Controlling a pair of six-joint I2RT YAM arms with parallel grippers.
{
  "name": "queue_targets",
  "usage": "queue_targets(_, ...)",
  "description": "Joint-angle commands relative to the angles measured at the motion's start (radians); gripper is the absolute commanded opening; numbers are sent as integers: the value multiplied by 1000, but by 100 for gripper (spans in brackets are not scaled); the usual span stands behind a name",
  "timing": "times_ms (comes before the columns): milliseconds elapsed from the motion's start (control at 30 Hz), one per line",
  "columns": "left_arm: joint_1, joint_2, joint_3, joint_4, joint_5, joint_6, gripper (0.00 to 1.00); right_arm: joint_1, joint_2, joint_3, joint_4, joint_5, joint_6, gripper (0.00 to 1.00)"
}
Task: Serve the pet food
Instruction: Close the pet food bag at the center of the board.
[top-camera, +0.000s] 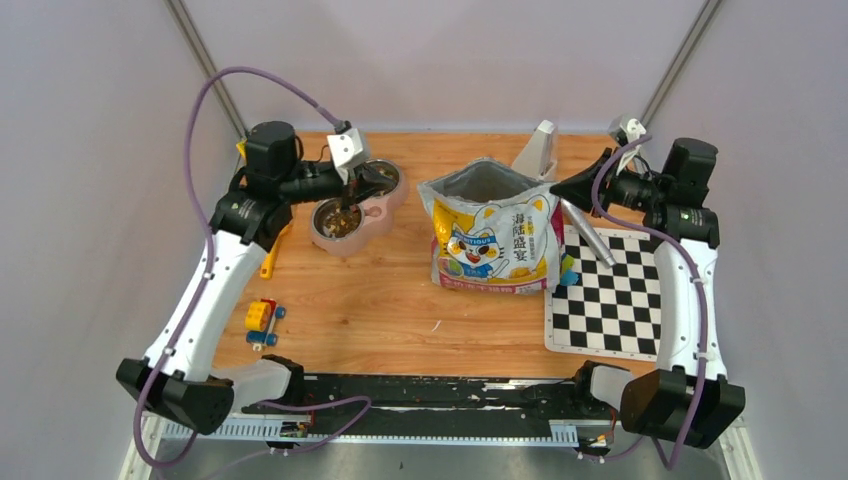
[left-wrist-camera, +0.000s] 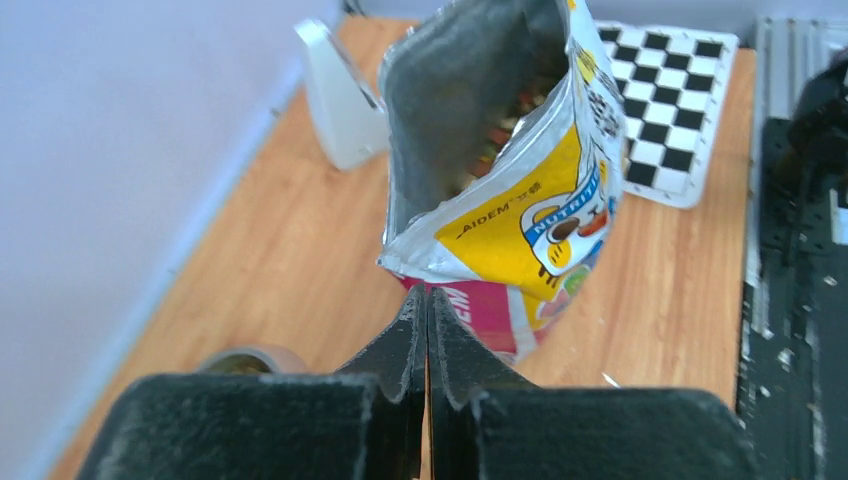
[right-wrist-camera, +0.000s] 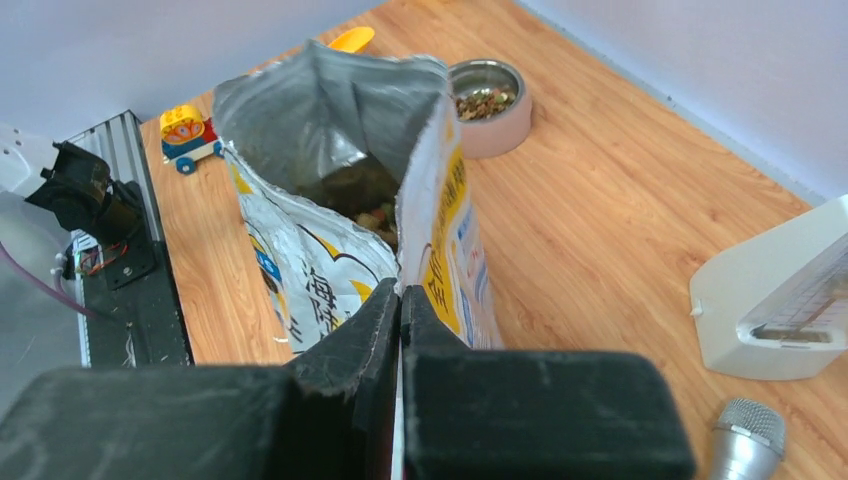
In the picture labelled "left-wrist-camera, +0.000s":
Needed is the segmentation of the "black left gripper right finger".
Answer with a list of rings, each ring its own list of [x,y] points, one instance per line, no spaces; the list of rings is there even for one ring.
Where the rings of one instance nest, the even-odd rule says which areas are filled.
[[[687,388],[543,388],[427,297],[436,479],[755,479],[753,447],[714,394]]]

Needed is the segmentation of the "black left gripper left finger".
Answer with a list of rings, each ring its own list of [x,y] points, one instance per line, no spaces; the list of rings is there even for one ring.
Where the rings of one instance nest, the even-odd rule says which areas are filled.
[[[425,288],[331,374],[156,374],[113,404],[82,479],[414,479]]]

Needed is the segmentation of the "pet food bag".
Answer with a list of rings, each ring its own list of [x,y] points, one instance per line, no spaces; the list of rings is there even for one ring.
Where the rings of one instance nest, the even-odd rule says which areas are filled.
[[[437,286],[504,361],[596,265],[623,191],[623,99],[583,1],[457,1],[389,48],[378,264]]]

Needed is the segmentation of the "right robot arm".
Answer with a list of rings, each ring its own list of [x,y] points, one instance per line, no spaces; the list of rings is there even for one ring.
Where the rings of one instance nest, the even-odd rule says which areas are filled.
[[[772,170],[779,191],[809,200],[847,182],[847,52],[804,86]]]

